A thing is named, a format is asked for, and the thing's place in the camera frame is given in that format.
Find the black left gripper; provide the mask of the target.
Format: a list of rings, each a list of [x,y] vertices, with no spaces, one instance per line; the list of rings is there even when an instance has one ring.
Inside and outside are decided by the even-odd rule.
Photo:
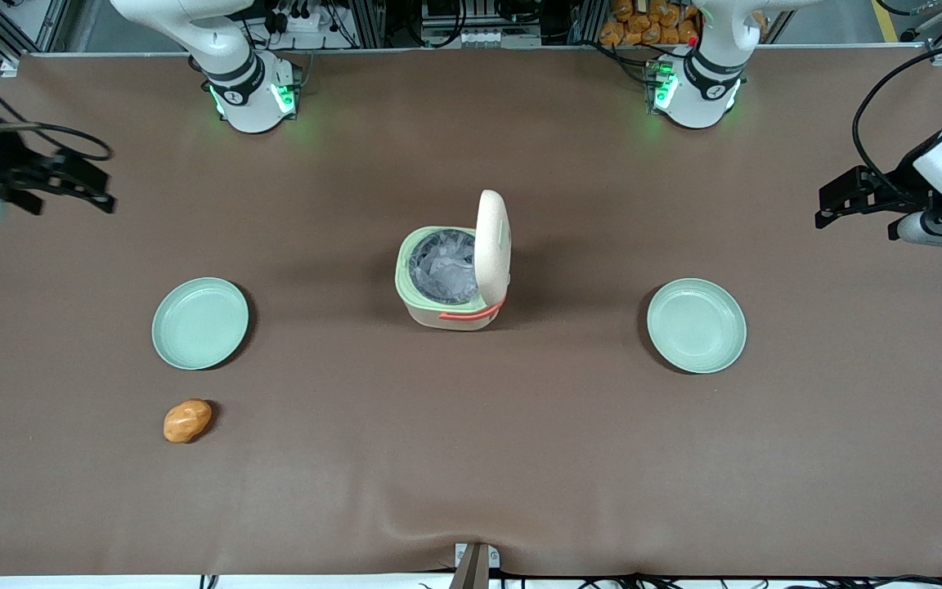
[[[861,160],[866,167],[856,165],[819,189],[816,230],[823,230],[848,215],[886,211],[909,214],[930,209],[937,200],[937,191],[913,164],[935,145],[936,141],[921,142],[904,154],[893,171],[884,173],[876,167],[866,149],[861,148]]]

